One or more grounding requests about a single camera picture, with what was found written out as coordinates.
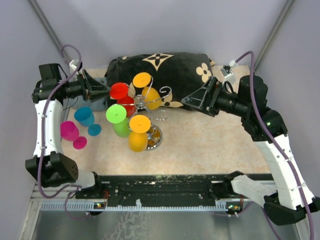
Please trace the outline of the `red plastic wine glass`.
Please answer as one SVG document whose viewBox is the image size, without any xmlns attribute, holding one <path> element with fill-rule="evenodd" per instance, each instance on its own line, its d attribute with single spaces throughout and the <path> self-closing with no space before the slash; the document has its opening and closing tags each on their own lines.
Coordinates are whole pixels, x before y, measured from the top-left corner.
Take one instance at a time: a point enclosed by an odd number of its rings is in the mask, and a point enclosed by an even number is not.
<svg viewBox="0 0 320 240">
<path fill-rule="evenodd" d="M 126 116 L 129 118 L 136 112 L 136 107 L 134 99 L 129 96 L 128 92 L 129 86 L 123 82 L 117 82 L 110 88 L 110 97 L 125 108 Z"/>
</svg>

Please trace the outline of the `blue plastic wine glass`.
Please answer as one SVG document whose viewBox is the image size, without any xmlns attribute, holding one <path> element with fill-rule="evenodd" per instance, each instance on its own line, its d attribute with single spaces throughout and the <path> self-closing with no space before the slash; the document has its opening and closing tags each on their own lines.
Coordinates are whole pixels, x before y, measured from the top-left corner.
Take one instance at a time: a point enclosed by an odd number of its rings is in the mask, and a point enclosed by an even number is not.
<svg viewBox="0 0 320 240">
<path fill-rule="evenodd" d="M 87 132 L 90 136 L 95 137 L 101 133 L 102 127 L 95 123 L 95 116 L 89 107 L 84 106 L 77 109 L 74 118 L 80 125 L 88 127 Z"/>
</svg>

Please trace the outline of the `magenta plastic wine glass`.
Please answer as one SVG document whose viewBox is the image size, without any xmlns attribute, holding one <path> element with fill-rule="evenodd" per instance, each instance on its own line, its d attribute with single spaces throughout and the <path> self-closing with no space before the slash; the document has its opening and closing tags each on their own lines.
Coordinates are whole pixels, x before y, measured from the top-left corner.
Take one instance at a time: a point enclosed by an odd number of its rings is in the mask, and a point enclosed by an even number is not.
<svg viewBox="0 0 320 240">
<path fill-rule="evenodd" d="M 83 149 L 88 142 L 84 136 L 80 136 L 79 129 L 73 121 L 64 121 L 60 124 L 60 135 L 64 140 L 72 142 L 77 150 Z"/>
</svg>

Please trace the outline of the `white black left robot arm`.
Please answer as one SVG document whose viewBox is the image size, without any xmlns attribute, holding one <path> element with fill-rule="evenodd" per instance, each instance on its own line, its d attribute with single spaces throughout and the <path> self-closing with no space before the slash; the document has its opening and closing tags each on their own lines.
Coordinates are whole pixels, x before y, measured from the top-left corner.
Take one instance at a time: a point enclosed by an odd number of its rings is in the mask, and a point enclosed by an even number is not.
<svg viewBox="0 0 320 240">
<path fill-rule="evenodd" d="M 26 170 L 38 187 L 76 187 L 91 197 L 103 195 L 104 186 L 94 172 L 79 170 L 77 163 L 63 153 L 61 130 L 65 99 L 82 97 L 95 102 L 109 95 L 110 87 L 92 78 L 86 70 L 73 72 L 76 80 L 62 80 L 58 63 L 39 66 L 41 79 L 36 83 L 32 101 L 37 116 L 37 137 L 33 157 L 25 161 Z"/>
</svg>

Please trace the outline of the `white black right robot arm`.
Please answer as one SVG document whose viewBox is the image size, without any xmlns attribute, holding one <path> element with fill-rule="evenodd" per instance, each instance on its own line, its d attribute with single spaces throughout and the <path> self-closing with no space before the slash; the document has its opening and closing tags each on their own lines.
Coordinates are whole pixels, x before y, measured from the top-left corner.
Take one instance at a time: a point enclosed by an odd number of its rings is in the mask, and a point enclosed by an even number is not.
<svg viewBox="0 0 320 240">
<path fill-rule="evenodd" d="M 278 226 L 295 224 L 307 212 L 320 210 L 320 199 L 309 190 L 296 167 L 282 116 L 267 106 L 268 87 L 259 76 L 240 78 L 237 92 L 227 90 L 228 82 L 210 77 L 198 90 L 181 102 L 208 116 L 223 111 L 240 117 L 241 125 L 261 151 L 273 177 L 276 189 L 264 186 L 235 171 L 213 187 L 216 198 L 235 198 L 243 195 L 260 205 L 269 219 Z"/>
</svg>

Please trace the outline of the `green plastic wine glass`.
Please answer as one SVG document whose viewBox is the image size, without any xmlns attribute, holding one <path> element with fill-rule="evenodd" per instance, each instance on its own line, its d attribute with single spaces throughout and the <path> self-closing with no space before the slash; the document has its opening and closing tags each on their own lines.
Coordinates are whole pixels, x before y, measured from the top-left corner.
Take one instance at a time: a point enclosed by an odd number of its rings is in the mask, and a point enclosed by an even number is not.
<svg viewBox="0 0 320 240">
<path fill-rule="evenodd" d="M 113 130 L 118 137 L 126 138 L 131 133 L 128 127 L 129 119 L 124 106 L 113 104 L 106 111 L 106 119 L 112 124 Z"/>
</svg>

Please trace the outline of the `back orange plastic wine glass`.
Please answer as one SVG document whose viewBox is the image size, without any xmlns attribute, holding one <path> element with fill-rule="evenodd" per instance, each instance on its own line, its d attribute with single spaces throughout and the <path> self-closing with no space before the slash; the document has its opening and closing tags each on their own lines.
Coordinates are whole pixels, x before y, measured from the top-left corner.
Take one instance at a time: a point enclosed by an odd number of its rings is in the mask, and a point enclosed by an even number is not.
<svg viewBox="0 0 320 240">
<path fill-rule="evenodd" d="M 156 89 L 152 87 L 153 77 L 147 72 L 136 74 L 132 80 L 133 86 L 142 89 L 141 95 L 149 110 L 156 110 L 161 105 L 161 97 Z"/>
</svg>

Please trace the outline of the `orange plastic wine glass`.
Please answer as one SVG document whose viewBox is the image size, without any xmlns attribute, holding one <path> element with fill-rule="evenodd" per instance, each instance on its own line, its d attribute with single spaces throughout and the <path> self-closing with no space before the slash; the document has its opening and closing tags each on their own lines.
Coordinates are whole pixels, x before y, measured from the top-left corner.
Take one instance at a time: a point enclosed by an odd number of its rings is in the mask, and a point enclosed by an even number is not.
<svg viewBox="0 0 320 240">
<path fill-rule="evenodd" d="M 161 105 L 161 97 L 156 89 L 152 87 L 153 77 L 147 72 L 136 74 L 132 80 L 133 86 L 142 89 L 141 95 L 149 110 L 156 110 Z"/>
<path fill-rule="evenodd" d="M 144 115 L 135 115 L 129 121 L 131 133 L 128 137 L 128 146 L 133 152 L 143 152 L 148 145 L 147 132 L 151 128 L 151 121 Z"/>
</svg>

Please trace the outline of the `front orange plastic wine glass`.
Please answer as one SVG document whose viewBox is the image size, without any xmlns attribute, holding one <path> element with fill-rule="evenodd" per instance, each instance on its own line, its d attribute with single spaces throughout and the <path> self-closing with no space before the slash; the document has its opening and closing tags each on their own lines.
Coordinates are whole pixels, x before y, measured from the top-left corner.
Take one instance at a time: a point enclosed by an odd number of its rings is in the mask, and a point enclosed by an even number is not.
<svg viewBox="0 0 320 240">
<path fill-rule="evenodd" d="M 131 133 L 128 137 L 128 146 L 133 152 L 143 152 L 148 145 L 147 132 L 151 128 L 151 121 L 144 115 L 135 115 L 129 121 Z"/>
</svg>

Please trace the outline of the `light blue denim cloth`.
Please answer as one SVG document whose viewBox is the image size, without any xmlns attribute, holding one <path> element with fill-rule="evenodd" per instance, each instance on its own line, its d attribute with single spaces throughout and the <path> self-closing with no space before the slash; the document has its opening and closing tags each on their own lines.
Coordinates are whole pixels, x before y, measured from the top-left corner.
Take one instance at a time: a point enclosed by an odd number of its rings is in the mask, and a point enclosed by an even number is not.
<svg viewBox="0 0 320 240">
<path fill-rule="evenodd" d="M 102 112 L 108 108 L 107 98 L 102 98 L 100 100 L 91 102 L 90 100 L 84 100 L 83 97 L 78 97 L 73 103 L 72 108 L 77 110 L 81 107 L 89 107 L 93 112 Z"/>
</svg>

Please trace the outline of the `black floral plush pillow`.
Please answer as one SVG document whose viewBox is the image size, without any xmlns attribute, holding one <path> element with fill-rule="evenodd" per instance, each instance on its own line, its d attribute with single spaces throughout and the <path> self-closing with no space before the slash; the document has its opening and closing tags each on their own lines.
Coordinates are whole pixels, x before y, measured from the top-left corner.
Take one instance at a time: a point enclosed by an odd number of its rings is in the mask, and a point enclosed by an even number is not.
<svg viewBox="0 0 320 240">
<path fill-rule="evenodd" d="M 126 83 L 139 95 L 142 90 L 132 85 L 139 73 L 149 73 L 153 77 L 152 87 L 159 91 L 161 87 L 172 89 L 171 95 L 162 100 L 167 108 L 181 108 L 191 111 L 181 104 L 182 98 L 190 95 L 213 76 L 215 62 L 204 53 L 169 52 L 121 56 L 112 60 L 104 77 L 106 85 L 111 87 L 117 82 Z"/>
</svg>

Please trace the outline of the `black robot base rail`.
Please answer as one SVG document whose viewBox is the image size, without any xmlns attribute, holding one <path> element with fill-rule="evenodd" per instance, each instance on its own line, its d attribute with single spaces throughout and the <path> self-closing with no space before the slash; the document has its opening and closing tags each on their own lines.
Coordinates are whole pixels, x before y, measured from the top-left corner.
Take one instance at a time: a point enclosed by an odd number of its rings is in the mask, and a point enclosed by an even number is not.
<svg viewBox="0 0 320 240">
<path fill-rule="evenodd" d="M 78 200 L 102 200 L 109 207 L 214 207 L 236 198 L 222 174 L 95 175 L 95 185 L 80 190 Z"/>
</svg>

